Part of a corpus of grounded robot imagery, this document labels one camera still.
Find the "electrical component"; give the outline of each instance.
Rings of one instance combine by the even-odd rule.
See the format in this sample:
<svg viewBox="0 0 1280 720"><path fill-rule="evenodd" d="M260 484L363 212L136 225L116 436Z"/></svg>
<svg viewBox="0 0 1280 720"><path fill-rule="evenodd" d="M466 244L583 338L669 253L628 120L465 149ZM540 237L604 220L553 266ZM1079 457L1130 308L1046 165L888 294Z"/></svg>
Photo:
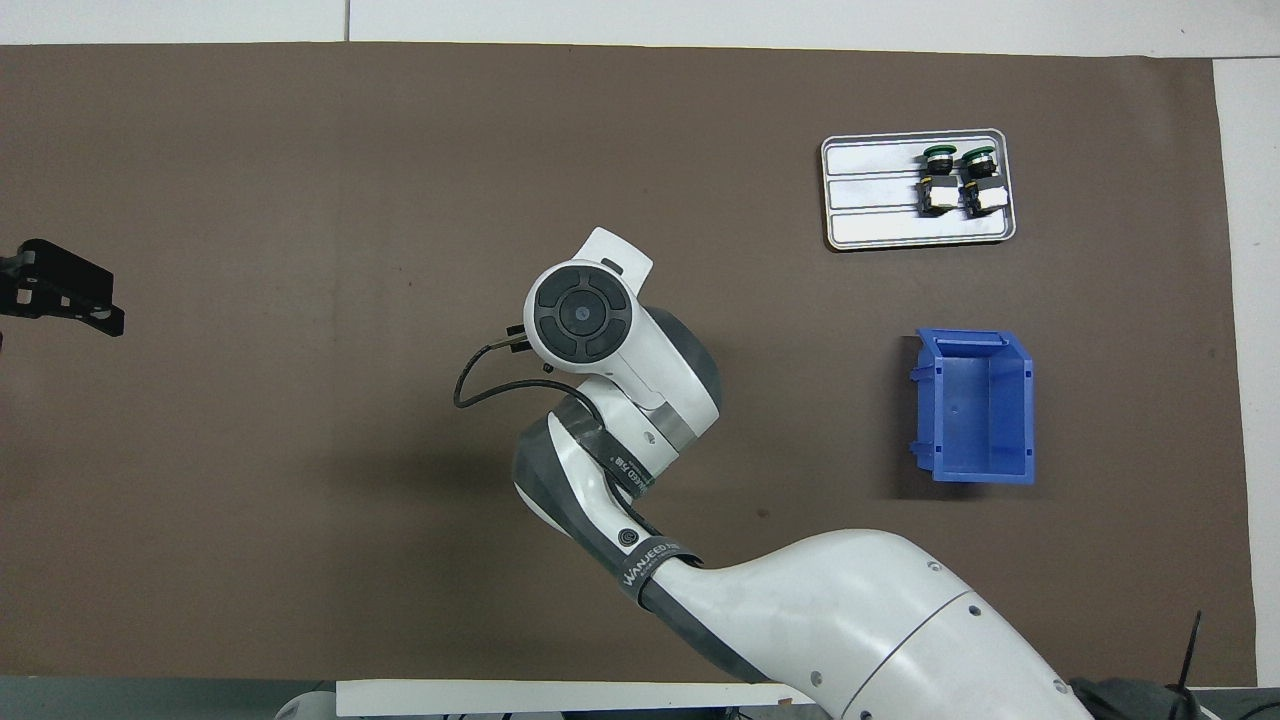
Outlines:
<svg viewBox="0 0 1280 720"><path fill-rule="evenodd" d="M1009 187L996 174L996 149L991 145L975 147L960 158L968 176L964 183L964 204L970 215L989 215L1009 205Z"/></svg>
<svg viewBox="0 0 1280 720"><path fill-rule="evenodd" d="M924 177L915 183L920 213L941 215L960 206L960 178L951 174L955 145L933 145L924 150Z"/></svg>

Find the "metal tray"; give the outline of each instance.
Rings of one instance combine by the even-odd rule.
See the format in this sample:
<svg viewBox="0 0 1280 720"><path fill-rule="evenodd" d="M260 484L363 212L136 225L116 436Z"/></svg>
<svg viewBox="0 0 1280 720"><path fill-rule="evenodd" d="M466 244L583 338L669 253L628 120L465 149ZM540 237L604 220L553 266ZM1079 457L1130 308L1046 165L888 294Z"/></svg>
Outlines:
<svg viewBox="0 0 1280 720"><path fill-rule="evenodd" d="M957 160L975 147L995 146L1009 205L980 218L963 208L922 214L915 191L922 152L940 142L955 145ZM1005 133L995 128L828 137L822 143L822 187L827 242L836 250L1000 242L1015 229L1009 149Z"/></svg>

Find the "blue plastic bin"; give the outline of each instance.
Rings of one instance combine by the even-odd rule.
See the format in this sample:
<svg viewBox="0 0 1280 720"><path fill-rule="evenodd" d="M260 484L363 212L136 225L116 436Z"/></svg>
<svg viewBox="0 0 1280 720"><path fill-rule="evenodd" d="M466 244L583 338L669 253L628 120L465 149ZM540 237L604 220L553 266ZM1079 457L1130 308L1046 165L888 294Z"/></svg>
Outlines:
<svg viewBox="0 0 1280 720"><path fill-rule="evenodd" d="M1036 482L1032 357L1012 333L916 331L919 415L911 452L946 483Z"/></svg>

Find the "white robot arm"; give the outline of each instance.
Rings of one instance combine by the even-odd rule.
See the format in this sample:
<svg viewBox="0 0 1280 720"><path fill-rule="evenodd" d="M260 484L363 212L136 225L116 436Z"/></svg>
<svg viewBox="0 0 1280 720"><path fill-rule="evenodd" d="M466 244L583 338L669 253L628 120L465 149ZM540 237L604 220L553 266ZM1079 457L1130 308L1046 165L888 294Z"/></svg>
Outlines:
<svg viewBox="0 0 1280 720"><path fill-rule="evenodd" d="M815 536L703 569L632 507L719 416L716 363L669 313L640 305L653 263L596 228L525 301L527 341L588 378L526 429L520 496L709 661L786 683L832 717L1088 720L1070 688L960 578L876 530Z"/></svg>

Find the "brown surface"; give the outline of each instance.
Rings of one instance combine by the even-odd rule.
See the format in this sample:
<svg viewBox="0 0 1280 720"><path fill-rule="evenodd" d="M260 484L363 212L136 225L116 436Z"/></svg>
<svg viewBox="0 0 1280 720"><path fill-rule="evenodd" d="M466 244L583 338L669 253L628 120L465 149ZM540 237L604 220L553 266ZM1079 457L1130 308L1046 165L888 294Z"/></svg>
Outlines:
<svg viewBox="0 0 1280 720"><path fill-rule="evenodd" d="M710 680L508 482L556 397L457 411L595 224L727 405L643 509L716 564L906 534L1066 675L1251 684L1211 67L527 46L6 47L0 227L128 331L4 319L0 671ZM931 78L952 78L936 82ZM1019 231L828 252L831 135L998 127ZM902 336L1015 331L1039 479L940 492ZM475 387L529 375L500 356Z"/></svg>

